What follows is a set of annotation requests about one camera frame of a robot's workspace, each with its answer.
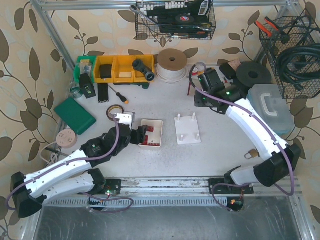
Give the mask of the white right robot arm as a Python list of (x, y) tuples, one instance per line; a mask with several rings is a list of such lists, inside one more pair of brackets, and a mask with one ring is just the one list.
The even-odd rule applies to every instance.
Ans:
[(300, 158), (297, 144), (288, 144), (278, 136), (259, 116), (238, 87), (225, 87), (217, 71), (205, 68), (198, 75), (201, 88), (195, 88), (194, 104), (227, 115), (254, 144), (262, 163), (238, 166), (225, 174), (225, 182), (237, 186), (260, 183), (265, 187), (276, 186), (284, 177), (289, 177), (290, 186), (295, 186), (294, 170)]

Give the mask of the brown tape roll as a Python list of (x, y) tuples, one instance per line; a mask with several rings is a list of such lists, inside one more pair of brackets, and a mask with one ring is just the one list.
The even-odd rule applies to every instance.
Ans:
[(124, 113), (124, 108), (118, 104), (111, 105), (106, 110), (106, 116), (110, 121), (113, 121), (114, 119), (116, 119), (116, 121), (119, 122), (119, 119), (117, 118), (117, 114), (123, 114), (123, 113)]

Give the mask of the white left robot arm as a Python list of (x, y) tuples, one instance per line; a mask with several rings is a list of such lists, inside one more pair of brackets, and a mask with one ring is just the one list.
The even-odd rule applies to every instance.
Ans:
[(97, 194), (105, 186), (105, 178), (96, 166), (117, 156), (129, 144), (144, 142), (148, 126), (131, 129), (118, 124), (107, 133), (88, 140), (65, 159), (37, 172), (11, 176), (10, 195), (13, 210), (20, 219), (40, 211), (43, 205), (60, 197), (78, 193)]

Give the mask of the red large spring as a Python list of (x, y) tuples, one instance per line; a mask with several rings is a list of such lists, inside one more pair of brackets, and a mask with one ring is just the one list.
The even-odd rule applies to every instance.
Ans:
[(154, 133), (155, 128), (153, 126), (148, 126), (146, 130), (146, 135), (147, 136), (152, 136)]

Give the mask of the white parts tray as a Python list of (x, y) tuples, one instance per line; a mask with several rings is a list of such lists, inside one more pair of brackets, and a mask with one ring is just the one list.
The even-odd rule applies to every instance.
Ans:
[(157, 146), (146, 146), (142, 145), (143, 143), (139, 144), (139, 146), (146, 150), (155, 150), (159, 149), (162, 144), (162, 132), (163, 132), (163, 121), (162, 120), (153, 120), (153, 119), (142, 119), (141, 125), (147, 125), (154, 127), (154, 132), (152, 136), (145, 136), (143, 143), (157, 143), (160, 144), (159, 147)]

